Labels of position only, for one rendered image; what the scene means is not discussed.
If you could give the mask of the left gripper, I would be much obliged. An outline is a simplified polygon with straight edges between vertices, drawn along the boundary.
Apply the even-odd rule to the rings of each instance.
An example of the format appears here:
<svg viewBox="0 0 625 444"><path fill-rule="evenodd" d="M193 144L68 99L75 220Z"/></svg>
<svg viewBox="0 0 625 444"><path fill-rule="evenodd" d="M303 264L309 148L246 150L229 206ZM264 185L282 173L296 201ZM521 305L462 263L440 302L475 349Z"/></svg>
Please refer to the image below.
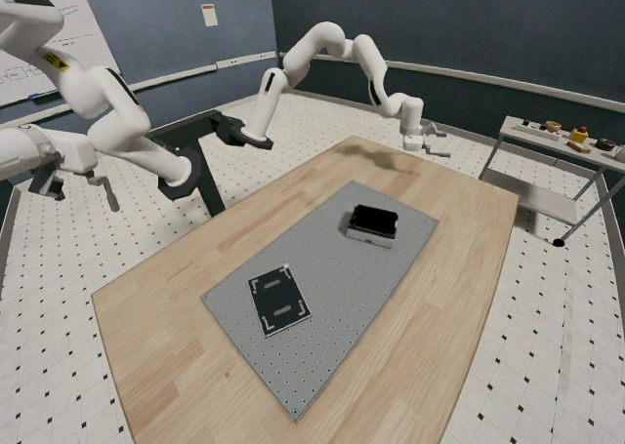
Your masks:
<svg viewBox="0 0 625 444"><path fill-rule="evenodd" d="M426 149L425 153L428 155L436 155L438 157L445 157L445 158L450 158L451 156L451 153L446 153L446 152L430 152L431 146L428 144L425 144L425 141L423 141L424 134L407 136L407 135L402 134L401 132L399 133L403 135L403 142L402 142L403 150L420 151L421 149ZM432 135L436 135L436 137L438 138L446 138L447 133L435 132L435 133L432 133Z"/></svg>

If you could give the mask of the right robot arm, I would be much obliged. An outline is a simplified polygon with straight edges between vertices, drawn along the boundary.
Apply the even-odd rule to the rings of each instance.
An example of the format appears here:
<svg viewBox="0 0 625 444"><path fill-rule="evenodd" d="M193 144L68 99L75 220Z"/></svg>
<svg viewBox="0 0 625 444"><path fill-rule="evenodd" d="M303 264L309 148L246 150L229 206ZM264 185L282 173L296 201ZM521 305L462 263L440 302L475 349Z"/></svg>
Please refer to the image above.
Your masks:
<svg viewBox="0 0 625 444"><path fill-rule="evenodd" d="M45 45L63 26L63 14L51 0L0 0L1 50L45 73L80 117L93 119L114 107L88 131L94 149L170 186L182 185L190 175L190 161L144 137L150 121L125 81L103 65L86 72L73 56ZM49 138L34 126L1 130L0 181L38 167L28 192L58 198L64 180L55 176L55 153Z"/></svg>

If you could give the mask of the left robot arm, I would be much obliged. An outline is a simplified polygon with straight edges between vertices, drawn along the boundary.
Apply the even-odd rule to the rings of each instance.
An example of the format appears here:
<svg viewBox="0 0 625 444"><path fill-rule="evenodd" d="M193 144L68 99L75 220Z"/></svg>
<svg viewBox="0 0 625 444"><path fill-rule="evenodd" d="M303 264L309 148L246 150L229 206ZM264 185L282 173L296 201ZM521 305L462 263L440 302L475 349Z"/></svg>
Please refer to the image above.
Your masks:
<svg viewBox="0 0 625 444"><path fill-rule="evenodd" d="M241 132L244 135L256 141L266 141L264 135L280 94L289 93L306 77L310 70L309 62L324 47L333 58L360 64L368 78L369 97L376 111L385 119L401 113L399 131L402 134L429 136L437 130L433 121L419 129L422 100L403 93L387 97L383 87L387 65L368 35L361 34L354 41L349 40L345 38L340 26L333 22L322 22L313 27L285 55L283 70L270 68L266 71L248 122L243 122L245 127L241 128Z"/></svg>

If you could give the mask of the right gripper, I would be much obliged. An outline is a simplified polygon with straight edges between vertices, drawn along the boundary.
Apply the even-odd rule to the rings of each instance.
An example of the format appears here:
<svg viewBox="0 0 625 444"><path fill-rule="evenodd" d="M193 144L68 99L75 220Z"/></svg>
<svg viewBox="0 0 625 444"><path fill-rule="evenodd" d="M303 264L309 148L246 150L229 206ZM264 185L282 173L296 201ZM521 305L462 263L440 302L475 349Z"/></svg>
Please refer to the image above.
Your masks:
<svg viewBox="0 0 625 444"><path fill-rule="evenodd" d="M56 148L54 160L58 170L72 172L74 176L85 177L89 185L100 186L103 184L111 212L117 213L120 210L108 178L106 176L94 176L93 169L98 166L99 162L93 143L87 136L42 129L33 124L27 125L41 130L49 138L52 146Z"/></svg>

